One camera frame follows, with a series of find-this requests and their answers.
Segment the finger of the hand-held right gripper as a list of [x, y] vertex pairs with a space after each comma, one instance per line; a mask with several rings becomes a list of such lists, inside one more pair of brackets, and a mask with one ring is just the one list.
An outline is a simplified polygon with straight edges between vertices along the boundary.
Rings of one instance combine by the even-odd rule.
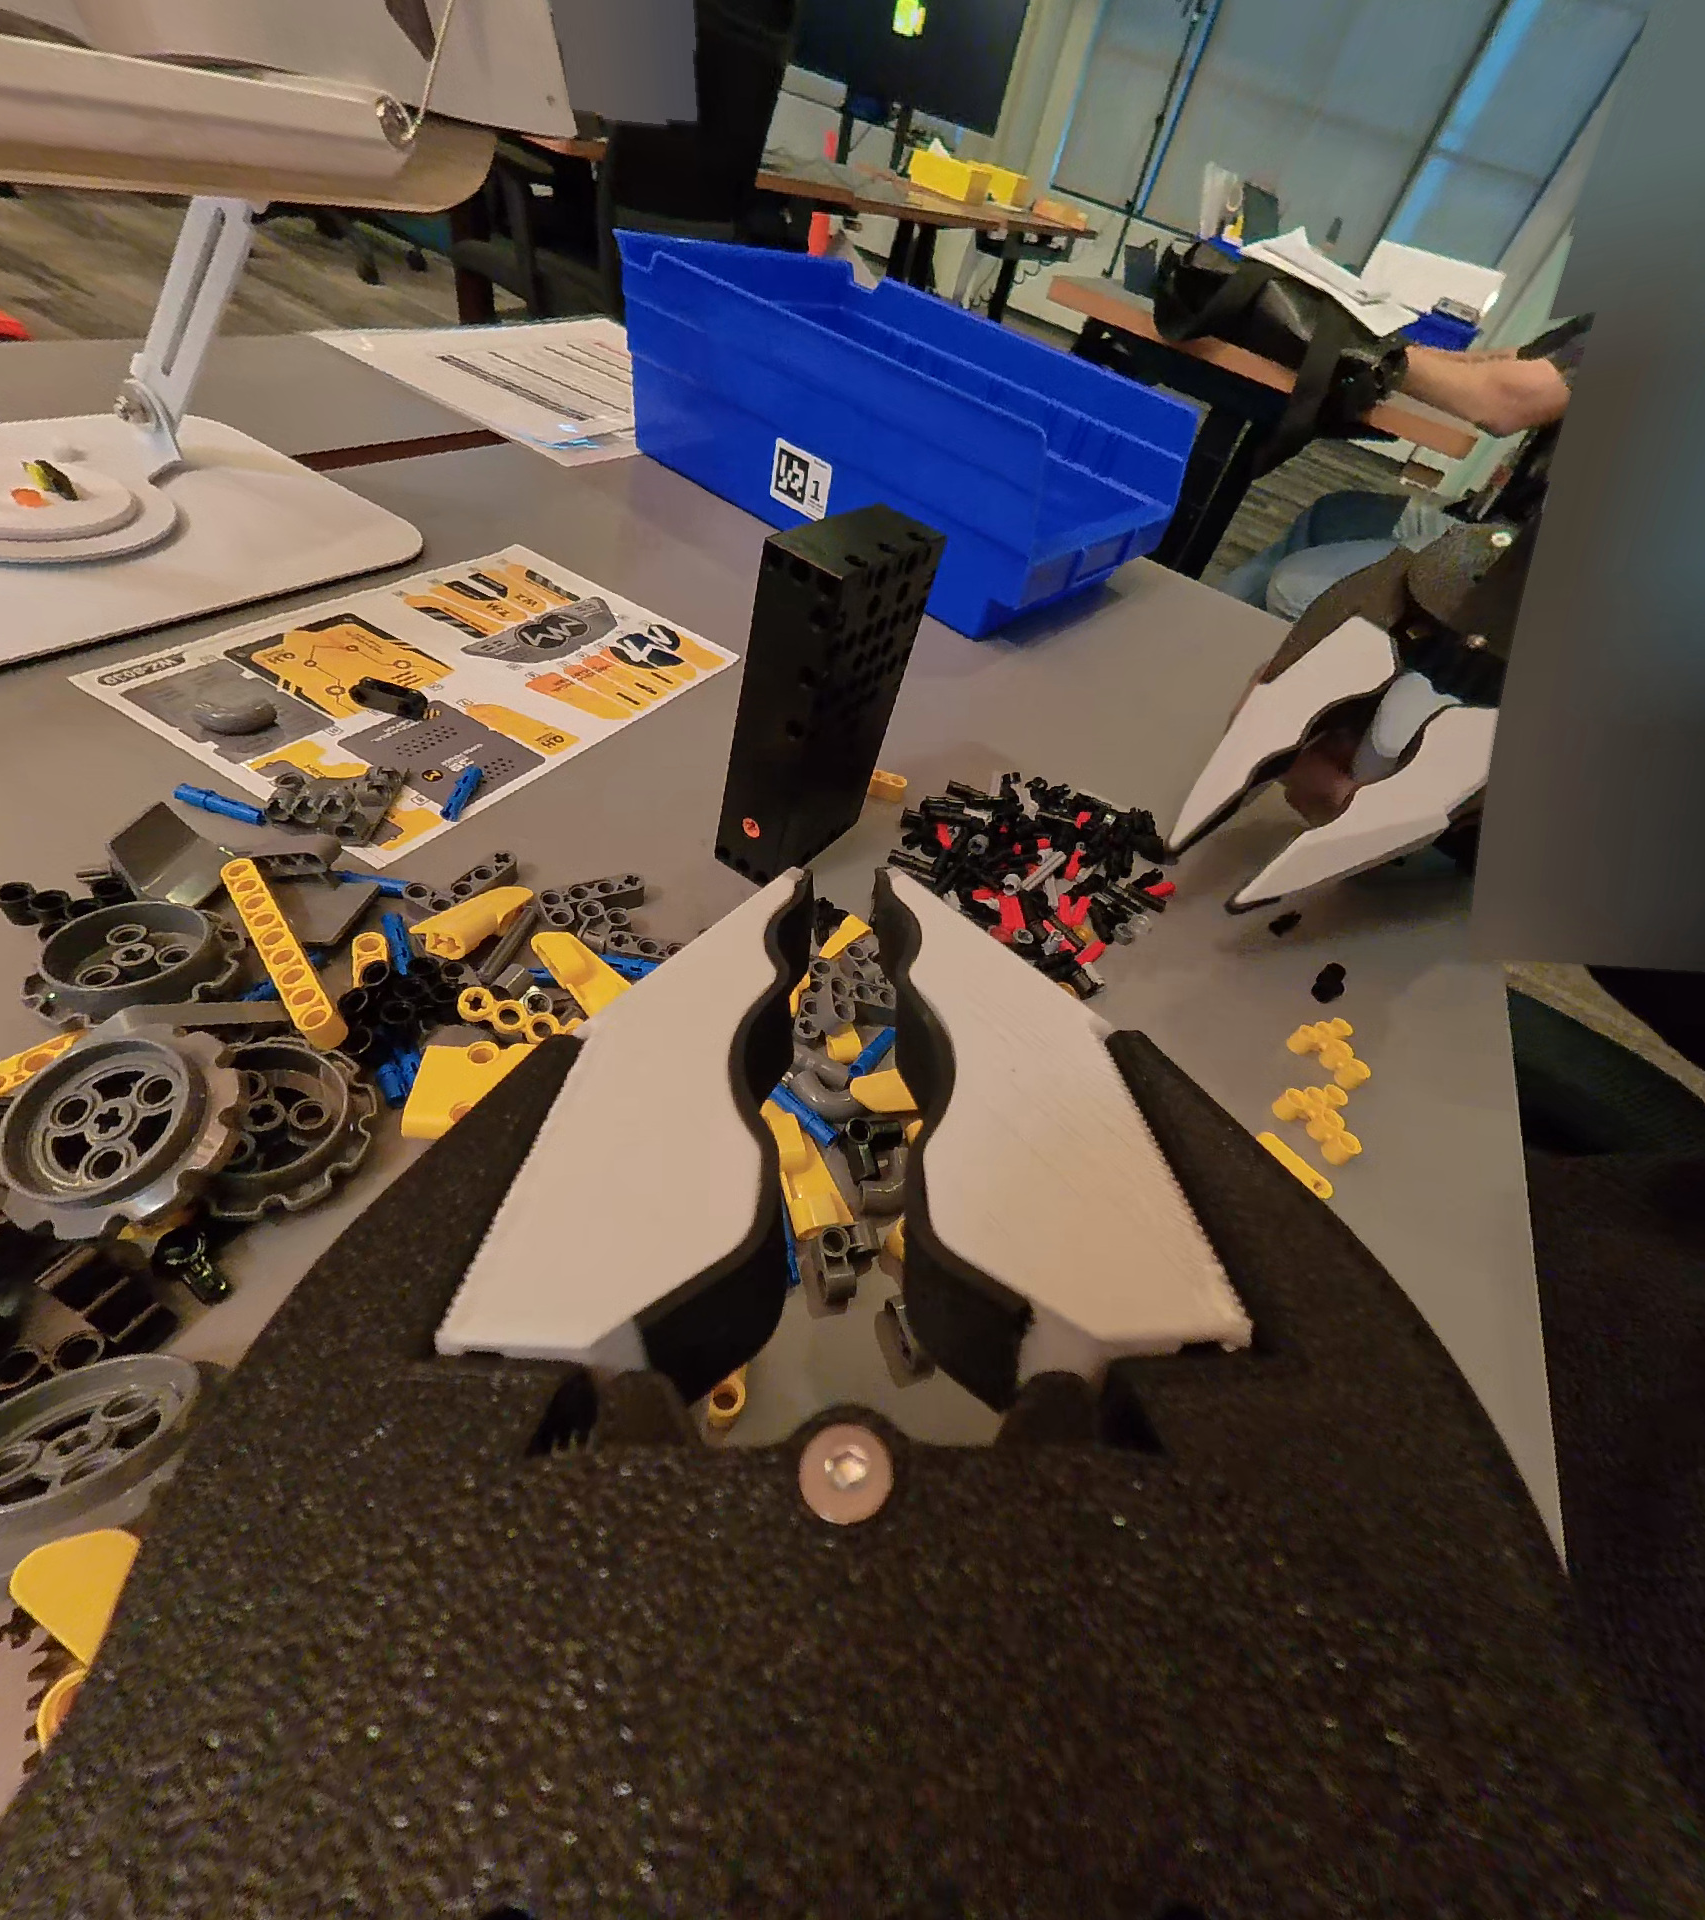
[[1289, 666], [1271, 663], [1200, 769], [1167, 840], [1169, 858], [1180, 861], [1253, 795], [1286, 774], [1329, 714], [1377, 699], [1396, 673], [1396, 643], [1365, 619], [1346, 619]]
[[1248, 915], [1325, 882], [1418, 853], [1486, 789], [1497, 709], [1445, 707], [1389, 779], [1363, 785], [1334, 821], [1308, 829], [1225, 902]]

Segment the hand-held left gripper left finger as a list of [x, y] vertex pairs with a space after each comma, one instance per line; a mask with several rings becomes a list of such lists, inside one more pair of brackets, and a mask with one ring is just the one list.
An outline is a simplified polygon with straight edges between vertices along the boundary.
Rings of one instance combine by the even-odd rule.
[[439, 1357], [655, 1372], [694, 1403], [761, 1352], [786, 1296], [763, 1111], [812, 933], [812, 877], [785, 871], [588, 1018]]

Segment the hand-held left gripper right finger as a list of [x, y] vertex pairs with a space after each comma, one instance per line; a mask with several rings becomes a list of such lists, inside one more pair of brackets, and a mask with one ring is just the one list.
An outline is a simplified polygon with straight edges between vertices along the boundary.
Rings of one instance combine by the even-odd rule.
[[903, 1299], [934, 1366], [998, 1414], [1043, 1377], [1253, 1343], [1112, 1045], [1069, 991], [921, 880], [874, 877], [895, 1060], [921, 1123]]

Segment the pile of black red pins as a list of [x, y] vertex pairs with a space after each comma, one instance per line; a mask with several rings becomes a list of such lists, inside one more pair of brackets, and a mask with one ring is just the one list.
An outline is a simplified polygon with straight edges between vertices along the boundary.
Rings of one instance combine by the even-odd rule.
[[1079, 1001], [1177, 893], [1152, 813], [1017, 772], [924, 795], [886, 862]]

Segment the pile of yellow black bricks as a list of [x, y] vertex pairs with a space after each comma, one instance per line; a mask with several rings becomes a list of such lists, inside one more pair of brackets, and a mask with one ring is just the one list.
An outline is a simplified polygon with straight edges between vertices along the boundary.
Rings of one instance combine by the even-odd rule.
[[[406, 1108], [408, 1121], [427, 1116], [422, 1097], [413, 1093], [413, 1081], [424, 1065], [419, 1029], [449, 1023], [462, 1011], [480, 1011], [486, 1003], [480, 985], [462, 970], [468, 952], [499, 936], [512, 941], [520, 930], [531, 930], [545, 907], [560, 915], [552, 925], [552, 939], [560, 942], [577, 925], [577, 907], [623, 910], [644, 896], [638, 877], [613, 877], [545, 895], [516, 887], [515, 877], [515, 858], [499, 855], [451, 888], [384, 880], [366, 887], [384, 907], [384, 919], [347, 928], [350, 980], [337, 994], [337, 1006], [364, 1036], [354, 1047], [354, 1065], [374, 1093], [374, 1121], [386, 1093]], [[21, 925], [48, 942], [70, 922], [134, 900], [215, 913], [201, 902], [136, 896], [117, 874], [98, 874], [93, 893], [79, 900], [50, 895], [48, 919], [33, 913], [36, 896], [23, 884], [5, 902]], [[58, 1035], [61, 1024], [54, 1036], [21, 1054], [54, 1043]], [[0, 1813], [64, 1724], [72, 1699], [93, 1671], [139, 1548], [134, 1526], [66, 1538], [28, 1557], [3, 1595]]]

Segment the person's right hand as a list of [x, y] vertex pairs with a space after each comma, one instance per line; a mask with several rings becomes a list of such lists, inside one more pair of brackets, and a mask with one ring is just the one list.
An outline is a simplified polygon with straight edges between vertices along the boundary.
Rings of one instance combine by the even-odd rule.
[[1308, 826], [1318, 829], [1345, 813], [1359, 781], [1352, 762], [1371, 728], [1379, 699], [1346, 700], [1334, 707], [1299, 747], [1283, 779], [1286, 805]]

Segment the black bag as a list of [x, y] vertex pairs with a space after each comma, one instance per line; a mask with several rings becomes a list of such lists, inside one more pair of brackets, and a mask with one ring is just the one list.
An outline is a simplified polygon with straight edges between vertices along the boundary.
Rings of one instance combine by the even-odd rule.
[[1292, 373], [1295, 397], [1354, 420], [1400, 391], [1408, 349], [1339, 298], [1217, 240], [1169, 250], [1152, 276], [1152, 319], [1170, 344], [1214, 340]]

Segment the wooden background desk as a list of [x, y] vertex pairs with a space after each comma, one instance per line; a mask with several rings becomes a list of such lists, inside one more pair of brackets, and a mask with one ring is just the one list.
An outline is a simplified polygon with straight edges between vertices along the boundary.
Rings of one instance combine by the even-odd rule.
[[991, 200], [962, 203], [933, 192], [903, 176], [829, 158], [790, 160], [777, 156], [761, 166], [756, 186], [812, 213], [849, 219], [876, 217], [895, 223], [886, 276], [923, 293], [933, 290], [937, 236], [967, 232], [996, 266], [984, 319], [1000, 325], [1011, 293], [1029, 264], [1063, 266], [1097, 239], [1095, 229], [1065, 204], [1006, 207]]
[[[1056, 275], [1047, 298], [1083, 321], [1075, 347], [1083, 359], [1105, 364], [1119, 353], [1135, 376], [1222, 409], [1229, 419], [1275, 423], [1295, 391], [1292, 371], [1246, 349], [1218, 340], [1165, 342], [1152, 302], [1105, 276]], [[1373, 406], [1348, 438], [1404, 443], [1455, 462], [1481, 445], [1476, 429], [1408, 397]]]

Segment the blue plastic storage bin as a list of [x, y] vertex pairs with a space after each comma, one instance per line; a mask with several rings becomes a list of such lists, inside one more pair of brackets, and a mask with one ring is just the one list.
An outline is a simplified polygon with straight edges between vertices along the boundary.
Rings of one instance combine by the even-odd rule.
[[1197, 409], [837, 259], [616, 235], [642, 455], [786, 528], [888, 507], [945, 534], [968, 638], [1152, 554]]

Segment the black perforated block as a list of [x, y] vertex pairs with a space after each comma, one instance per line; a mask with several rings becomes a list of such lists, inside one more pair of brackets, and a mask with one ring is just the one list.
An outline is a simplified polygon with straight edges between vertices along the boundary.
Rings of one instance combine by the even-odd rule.
[[748, 882], [859, 823], [945, 544], [886, 504], [767, 541], [715, 846]]

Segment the group of dark sprocket wheels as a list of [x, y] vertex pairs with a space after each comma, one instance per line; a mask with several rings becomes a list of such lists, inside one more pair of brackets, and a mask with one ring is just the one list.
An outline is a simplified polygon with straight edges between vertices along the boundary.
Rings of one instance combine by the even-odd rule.
[[225, 1278], [204, 1231], [325, 1203], [377, 1099], [254, 862], [223, 910], [66, 925], [27, 982], [58, 1039], [0, 1066], [0, 1598], [25, 1561], [144, 1519], [207, 1375], [166, 1352]]

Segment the yellow sticker sheet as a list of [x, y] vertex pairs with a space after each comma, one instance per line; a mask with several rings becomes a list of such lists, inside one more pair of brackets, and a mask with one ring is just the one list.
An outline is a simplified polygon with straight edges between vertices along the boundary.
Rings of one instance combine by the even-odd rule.
[[[361, 588], [77, 674], [72, 686], [192, 758], [192, 783], [264, 805], [288, 772], [405, 776], [374, 831], [374, 862], [444, 831], [473, 767], [466, 817], [554, 772], [738, 654], [670, 615], [522, 544]], [[380, 679], [424, 692], [416, 722], [352, 704]]]

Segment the yellow box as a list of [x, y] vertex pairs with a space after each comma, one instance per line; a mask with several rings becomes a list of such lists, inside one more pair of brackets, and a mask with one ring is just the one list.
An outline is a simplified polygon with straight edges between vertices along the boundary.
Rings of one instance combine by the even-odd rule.
[[913, 149], [906, 179], [913, 186], [967, 207], [998, 207], [1024, 213], [1033, 203], [1031, 179], [994, 163], [956, 156], [933, 141]]

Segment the white book stand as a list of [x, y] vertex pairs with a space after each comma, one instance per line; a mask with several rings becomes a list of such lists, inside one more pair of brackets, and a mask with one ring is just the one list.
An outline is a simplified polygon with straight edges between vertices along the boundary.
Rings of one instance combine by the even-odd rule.
[[[111, 409], [0, 420], [0, 666], [419, 554], [192, 389], [269, 204], [452, 209], [520, 107], [571, 116], [549, 4], [0, 4], [0, 182], [189, 200]], [[14, 504], [27, 461], [83, 498]]]

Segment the dark computer monitor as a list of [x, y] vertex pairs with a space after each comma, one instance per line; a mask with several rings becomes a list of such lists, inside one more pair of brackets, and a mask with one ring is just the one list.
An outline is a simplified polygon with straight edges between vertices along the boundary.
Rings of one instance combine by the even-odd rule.
[[792, 67], [859, 99], [993, 134], [1029, 3], [800, 3]]

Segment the printed white paper sheet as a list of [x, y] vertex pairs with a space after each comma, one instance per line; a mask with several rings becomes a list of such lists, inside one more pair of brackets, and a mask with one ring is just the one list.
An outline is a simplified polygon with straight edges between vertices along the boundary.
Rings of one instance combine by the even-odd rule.
[[318, 330], [348, 361], [563, 468], [636, 455], [624, 325], [608, 317]]

